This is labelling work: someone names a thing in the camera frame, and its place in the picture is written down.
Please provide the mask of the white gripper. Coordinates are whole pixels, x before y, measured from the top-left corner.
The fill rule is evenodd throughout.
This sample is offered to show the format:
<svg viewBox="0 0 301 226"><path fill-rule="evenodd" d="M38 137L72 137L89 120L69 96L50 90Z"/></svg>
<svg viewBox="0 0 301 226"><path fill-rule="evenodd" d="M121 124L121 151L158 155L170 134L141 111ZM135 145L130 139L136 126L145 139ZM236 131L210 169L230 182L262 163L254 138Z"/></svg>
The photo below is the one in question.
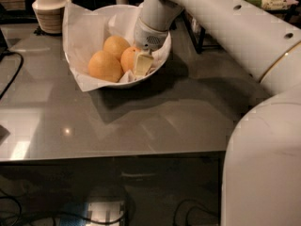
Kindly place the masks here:
<svg viewBox="0 0 301 226"><path fill-rule="evenodd" d="M157 31L147 26L140 18L135 23L135 45L142 51L135 53L134 76L144 77L153 62L151 51L159 50L168 35L167 31Z"/></svg>

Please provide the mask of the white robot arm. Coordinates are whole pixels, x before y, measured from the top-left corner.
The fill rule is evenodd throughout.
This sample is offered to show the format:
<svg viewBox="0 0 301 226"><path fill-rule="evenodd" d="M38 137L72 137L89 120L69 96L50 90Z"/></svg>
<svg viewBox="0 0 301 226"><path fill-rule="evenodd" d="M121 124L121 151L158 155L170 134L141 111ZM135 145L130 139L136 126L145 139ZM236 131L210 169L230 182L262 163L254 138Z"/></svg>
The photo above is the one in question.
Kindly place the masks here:
<svg viewBox="0 0 301 226"><path fill-rule="evenodd" d="M244 0L144 0L137 45L159 49L181 10L268 96L231 133L220 226L301 226L301 30Z"/></svg>

